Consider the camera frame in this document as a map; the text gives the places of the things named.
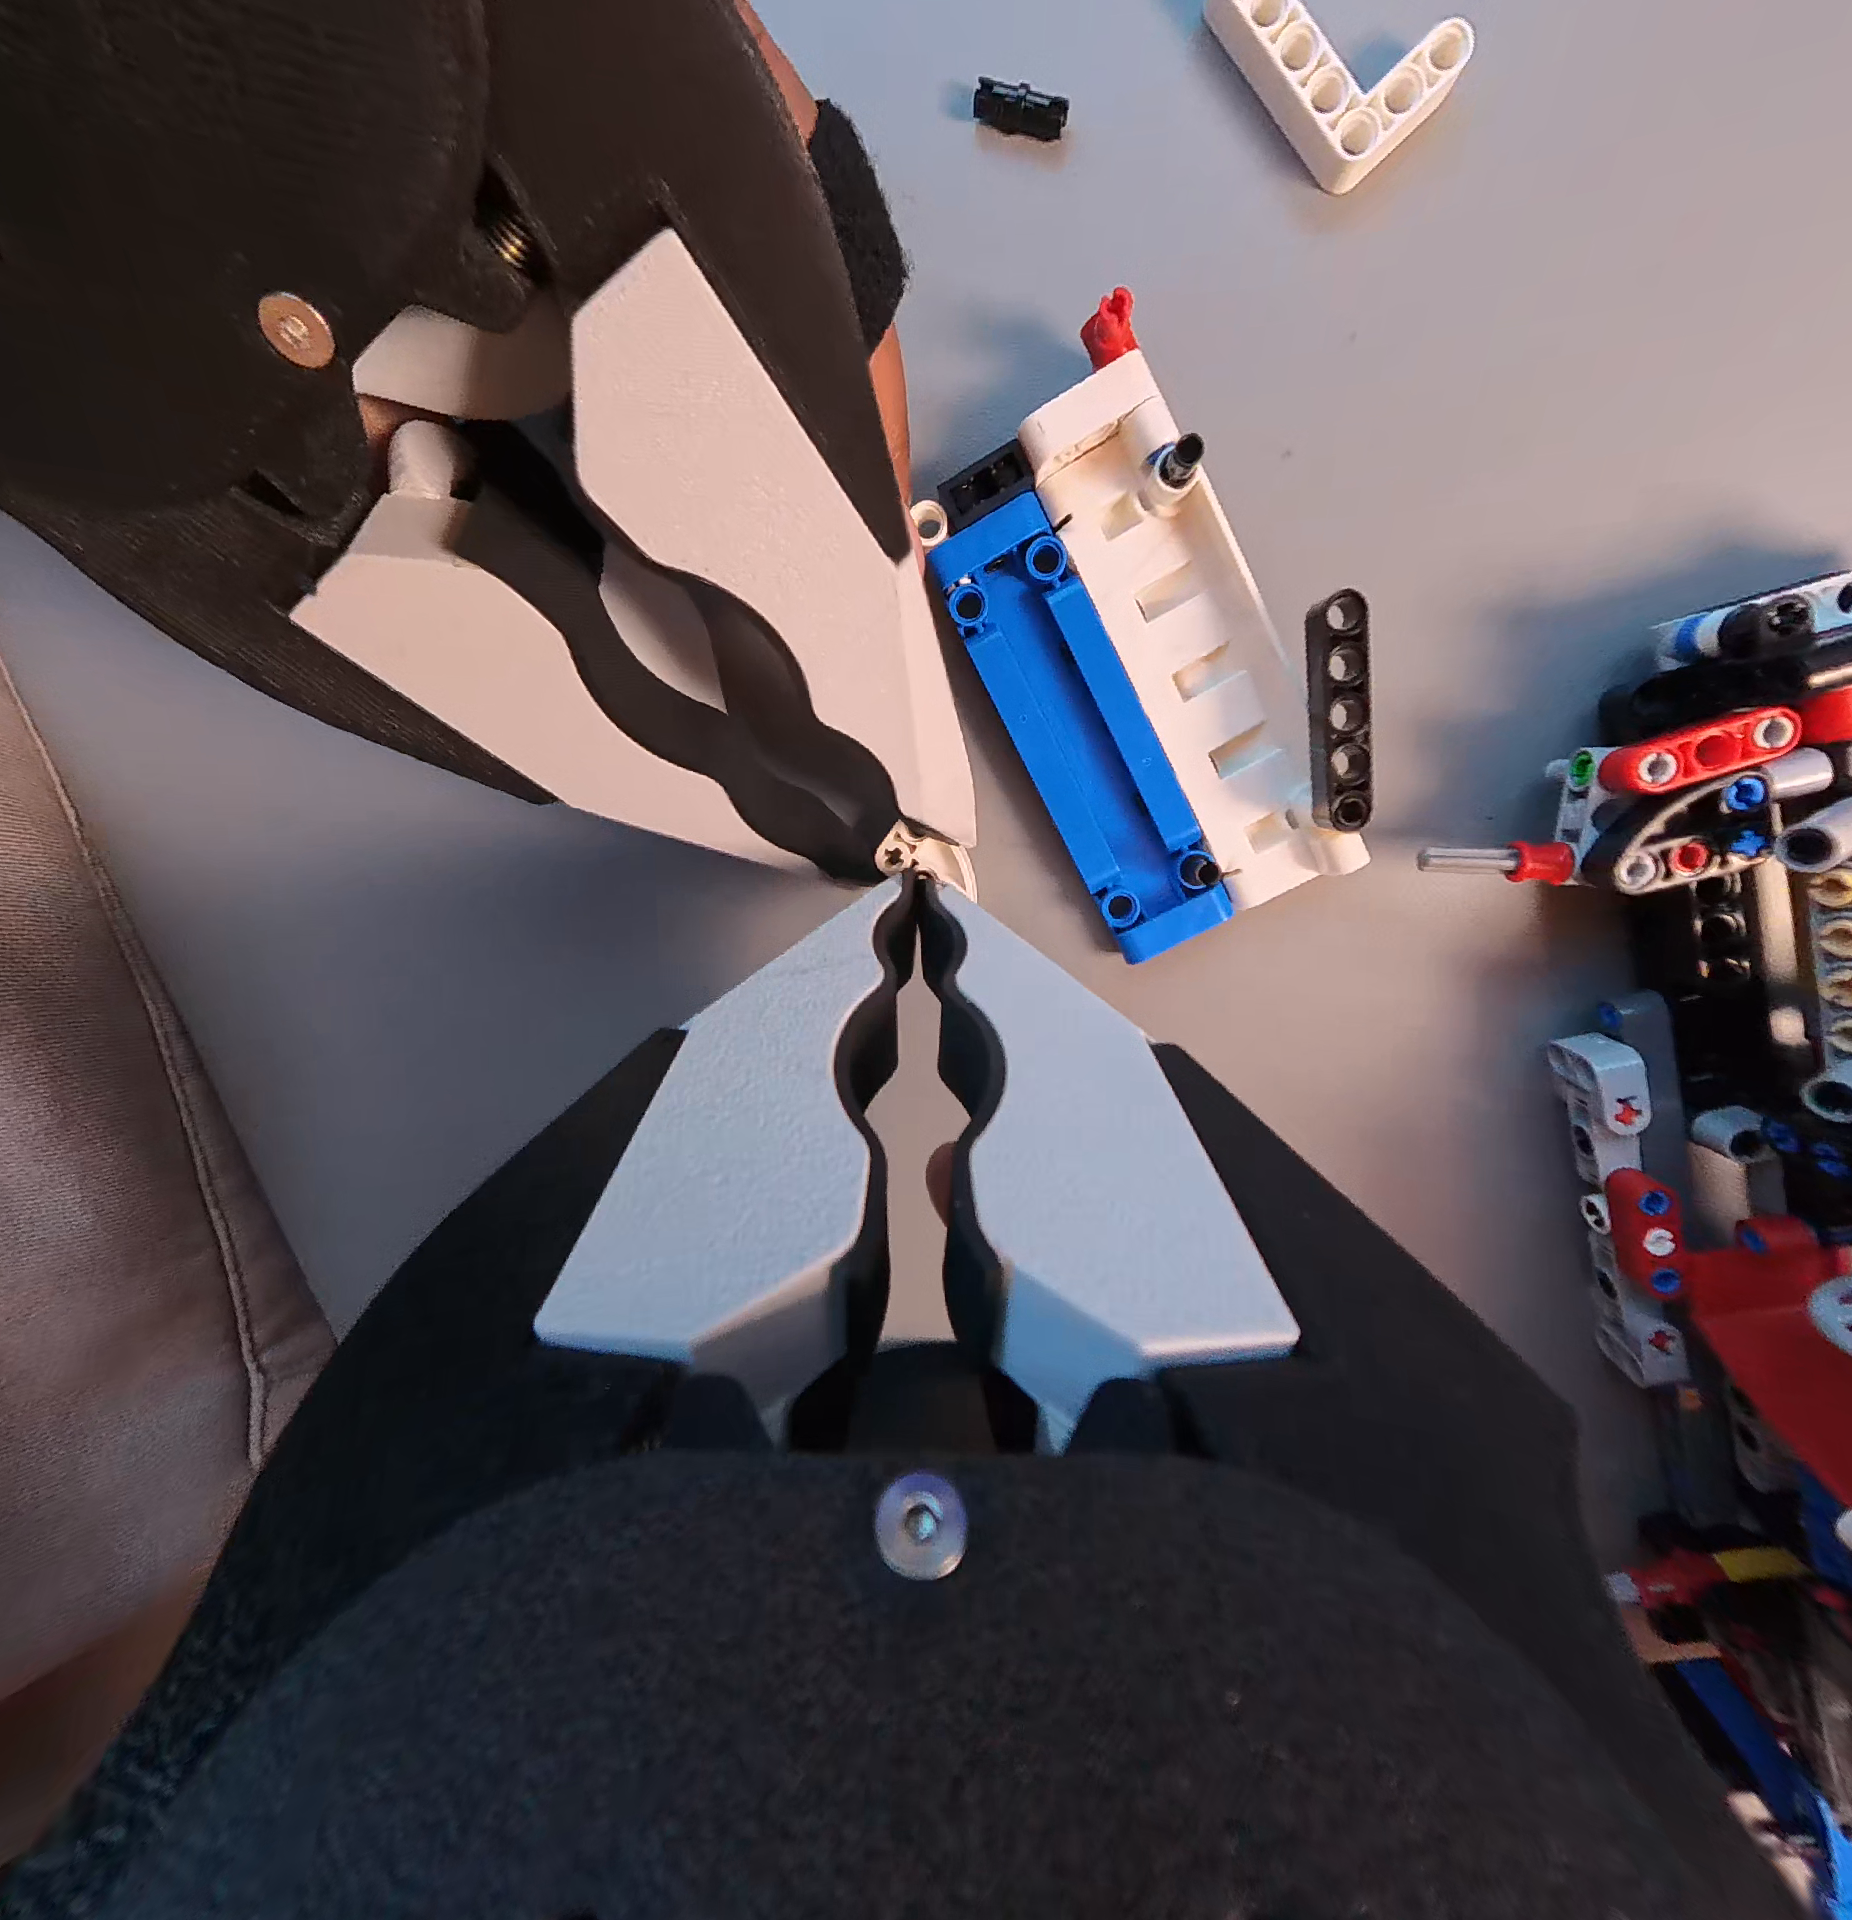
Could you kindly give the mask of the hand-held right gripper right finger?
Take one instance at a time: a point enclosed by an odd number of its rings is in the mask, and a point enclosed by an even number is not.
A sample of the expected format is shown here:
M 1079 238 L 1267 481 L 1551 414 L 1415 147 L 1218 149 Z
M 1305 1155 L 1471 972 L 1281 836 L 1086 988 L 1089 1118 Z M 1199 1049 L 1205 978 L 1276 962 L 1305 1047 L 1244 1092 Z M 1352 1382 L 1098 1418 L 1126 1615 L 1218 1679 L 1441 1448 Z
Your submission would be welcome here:
M 1285 1359 L 1296 1319 L 1148 1037 L 956 888 L 920 887 L 920 956 L 965 1111 L 948 1313 L 1038 1453 L 1106 1382 Z

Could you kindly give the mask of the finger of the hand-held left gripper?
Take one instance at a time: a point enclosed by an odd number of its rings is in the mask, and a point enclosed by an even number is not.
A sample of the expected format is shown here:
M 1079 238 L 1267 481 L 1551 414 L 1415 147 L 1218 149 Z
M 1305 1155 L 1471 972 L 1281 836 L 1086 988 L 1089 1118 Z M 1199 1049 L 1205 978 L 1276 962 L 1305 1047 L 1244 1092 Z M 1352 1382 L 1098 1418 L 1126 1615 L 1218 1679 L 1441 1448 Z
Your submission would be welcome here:
M 883 534 L 868 529 L 673 229 L 650 238 L 571 316 L 538 293 L 504 335 L 408 306 L 355 364 L 355 390 L 410 410 L 400 425 L 551 424 L 619 456 L 666 443 L 710 464 L 718 494 L 755 483 L 772 506 L 829 524 L 830 503 L 846 503 L 864 532 L 858 553 L 876 556 L 890 582 L 890 611 L 880 631 L 862 621 L 871 590 L 849 589 L 844 561 L 817 558 L 815 532 L 790 534 L 797 584 L 849 615 L 855 632 L 793 642 L 793 652 L 817 654 L 844 682 L 815 706 L 889 769 L 890 826 L 904 819 L 973 849 L 973 774 L 910 519 L 900 514 Z
M 408 421 L 387 489 L 291 617 L 554 803 L 871 884 L 890 875 L 890 774 L 815 706 L 844 682 L 793 652 L 855 631 L 797 584 L 790 534 L 871 590 L 862 621 L 890 611 L 830 506 L 834 524 L 755 483 L 723 497 L 666 443 Z

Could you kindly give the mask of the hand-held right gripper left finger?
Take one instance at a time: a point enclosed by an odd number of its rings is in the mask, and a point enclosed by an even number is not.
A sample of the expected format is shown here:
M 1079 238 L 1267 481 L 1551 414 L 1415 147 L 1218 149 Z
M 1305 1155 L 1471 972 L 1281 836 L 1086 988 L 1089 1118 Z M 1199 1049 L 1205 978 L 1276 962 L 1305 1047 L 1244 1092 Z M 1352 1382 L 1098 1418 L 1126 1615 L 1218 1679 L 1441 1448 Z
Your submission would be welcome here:
M 796 1403 L 864 1367 L 890 1299 L 889 1165 L 915 913 L 889 879 L 708 1004 L 560 1266 L 544 1349 L 734 1382 L 776 1453 Z

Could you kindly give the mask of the small white lego connector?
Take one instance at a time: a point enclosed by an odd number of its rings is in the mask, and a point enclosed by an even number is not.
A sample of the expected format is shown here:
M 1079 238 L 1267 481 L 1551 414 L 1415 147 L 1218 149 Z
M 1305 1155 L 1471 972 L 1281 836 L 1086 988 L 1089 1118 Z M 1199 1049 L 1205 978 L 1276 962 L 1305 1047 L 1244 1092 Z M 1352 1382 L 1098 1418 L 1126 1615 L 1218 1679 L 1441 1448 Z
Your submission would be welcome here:
M 872 863 L 883 875 L 912 874 L 930 877 L 939 888 L 958 891 L 979 902 L 979 877 L 969 852 L 933 828 L 898 821 L 876 847 Z

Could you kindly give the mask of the blue and white lego assembly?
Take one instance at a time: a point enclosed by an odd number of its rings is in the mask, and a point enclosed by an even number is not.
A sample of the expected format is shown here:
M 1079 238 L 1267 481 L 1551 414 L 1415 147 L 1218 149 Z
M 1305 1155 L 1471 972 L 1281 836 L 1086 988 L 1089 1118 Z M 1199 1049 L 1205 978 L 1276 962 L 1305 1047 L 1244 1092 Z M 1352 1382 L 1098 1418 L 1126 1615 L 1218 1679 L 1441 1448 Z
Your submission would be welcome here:
M 1275 631 L 1133 330 L 915 509 L 926 573 L 1125 962 L 1368 863 L 1312 819 L 1305 650 Z

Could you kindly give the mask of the white L-shaped lego beam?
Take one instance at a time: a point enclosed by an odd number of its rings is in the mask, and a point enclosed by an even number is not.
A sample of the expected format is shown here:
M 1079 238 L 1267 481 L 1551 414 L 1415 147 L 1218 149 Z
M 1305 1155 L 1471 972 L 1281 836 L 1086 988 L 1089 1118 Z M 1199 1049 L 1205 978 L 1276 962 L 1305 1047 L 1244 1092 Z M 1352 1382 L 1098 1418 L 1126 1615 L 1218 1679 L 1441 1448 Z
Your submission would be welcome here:
M 1441 108 L 1474 48 L 1471 22 L 1447 18 L 1363 86 L 1303 2 L 1204 2 L 1202 21 L 1329 197 L 1352 192 Z

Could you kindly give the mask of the black five-hole lego beam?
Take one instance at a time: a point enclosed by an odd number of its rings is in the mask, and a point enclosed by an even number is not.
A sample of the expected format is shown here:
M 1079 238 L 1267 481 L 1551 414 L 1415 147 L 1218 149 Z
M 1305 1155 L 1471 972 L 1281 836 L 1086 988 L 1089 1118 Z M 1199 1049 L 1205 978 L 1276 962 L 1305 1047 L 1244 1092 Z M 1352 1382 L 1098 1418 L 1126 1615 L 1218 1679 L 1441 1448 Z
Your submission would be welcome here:
M 1363 833 L 1373 815 L 1373 687 L 1366 598 L 1339 589 L 1303 619 L 1312 819 Z

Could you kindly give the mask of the partly built lego car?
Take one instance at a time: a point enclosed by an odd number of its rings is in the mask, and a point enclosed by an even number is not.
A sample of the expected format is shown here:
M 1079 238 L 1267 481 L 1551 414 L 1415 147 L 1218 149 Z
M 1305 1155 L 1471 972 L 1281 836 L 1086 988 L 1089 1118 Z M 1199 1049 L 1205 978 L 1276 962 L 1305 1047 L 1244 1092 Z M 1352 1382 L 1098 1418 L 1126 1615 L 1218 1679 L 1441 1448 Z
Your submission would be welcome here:
M 1660 1511 L 1609 1587 L 1819 1916 L 1852 1916 L 1852 568 L 1652 631 L 1530 842 L 1633 989 L 1555 1038 L 1594 1303 Z

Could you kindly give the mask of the person's left hand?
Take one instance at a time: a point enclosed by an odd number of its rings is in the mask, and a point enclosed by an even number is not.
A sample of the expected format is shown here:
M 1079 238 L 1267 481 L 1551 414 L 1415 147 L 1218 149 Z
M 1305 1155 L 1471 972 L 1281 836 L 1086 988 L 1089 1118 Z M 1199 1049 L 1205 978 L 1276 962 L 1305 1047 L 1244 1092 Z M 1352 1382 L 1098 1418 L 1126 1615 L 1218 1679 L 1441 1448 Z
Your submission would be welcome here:
M 810 94 L 752 5 L 734 2 L 732 10 L 763 56 L 817 176 L 858 313 L 890 467 L 898 489 L 907 497 L 910 421 L 904 349 L 894 327 L 907 284 L 907 258 L 893 227 L 885 192 L 853 119 L 835 102 Z

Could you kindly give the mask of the person's beige trousers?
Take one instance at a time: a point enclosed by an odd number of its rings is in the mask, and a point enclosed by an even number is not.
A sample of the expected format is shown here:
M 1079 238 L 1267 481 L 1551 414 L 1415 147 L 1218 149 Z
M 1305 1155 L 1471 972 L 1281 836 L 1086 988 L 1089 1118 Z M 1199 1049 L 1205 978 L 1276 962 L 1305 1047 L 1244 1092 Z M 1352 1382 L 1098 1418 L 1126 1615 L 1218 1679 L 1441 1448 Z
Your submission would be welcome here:
M 142 1695 L 331 1352 L 0 659 L 0 1870 Z

